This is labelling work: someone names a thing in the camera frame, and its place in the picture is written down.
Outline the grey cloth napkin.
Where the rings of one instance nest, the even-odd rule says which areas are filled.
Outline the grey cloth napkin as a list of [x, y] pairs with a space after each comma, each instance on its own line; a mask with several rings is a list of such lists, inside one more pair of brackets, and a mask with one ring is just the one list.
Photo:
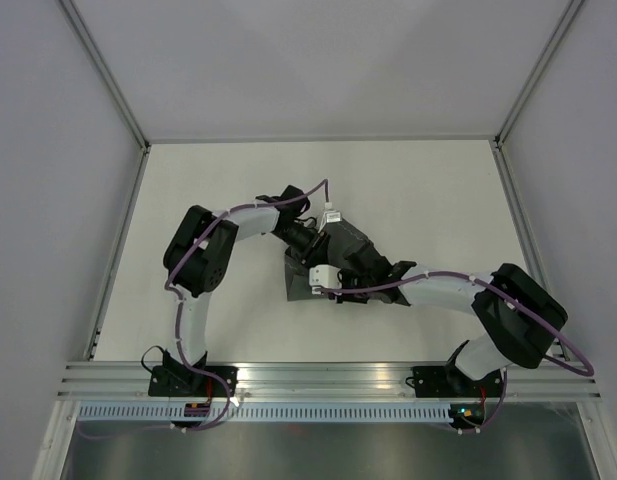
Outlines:
[[[363, 232], [349, 222], [342, 220], [338, 223], [329, 224], [322, 231], [330, 236], [328, 244], [328, 263], [341, 270], [344, 252], [351, 247], [359, 247], [364, 244], [374, 243]], [[286, 299], [289, 302], [303, 300], [328, 299], [333, 300], [334, 293], [313, 295], [308, 283], [309, 269], [316, 265], [301, 265], [295, 260], [288, 258], [284, 252], [284, 275]], [[355, 289], [357, 293], [367, 293], [363, 289]]]

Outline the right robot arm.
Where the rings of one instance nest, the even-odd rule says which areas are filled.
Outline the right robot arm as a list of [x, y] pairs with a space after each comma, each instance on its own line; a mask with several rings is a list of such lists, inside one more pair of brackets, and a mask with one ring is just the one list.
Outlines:
[[477, 318], [484, 332], [457, 347], [444, 365], [444, 381], [457, 396], [510, 365], [535, 369], [568, 320], [564, 307], [522, 268], [504, 263], [486, 273], [431, 269], [401, 261], [380, 273], [343, 269], [328, 296], [402, 306], [429, 305]]

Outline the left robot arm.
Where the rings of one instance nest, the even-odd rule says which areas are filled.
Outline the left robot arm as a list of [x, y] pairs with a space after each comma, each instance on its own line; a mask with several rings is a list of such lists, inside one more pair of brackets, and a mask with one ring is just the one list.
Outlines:
[[287, 279], [309, 276], [327, 259], [328, 235], [322, 220], [301, 216], [309, 196], [326, 189], [322, 181], [305, 193], [289, 185], [279, 196], [255, 200], [221, 212], [199, 205], [188, 209], [164, 257], [165, 289], [176, 295], [174, 346], [162, 349], [162, 363], [151, 370], [151, 397], [228, 398], [236, 370], [207, 365], [206, 323], [211, 295], [223, 281], [237, 242], [272, 234], [286, 245]]

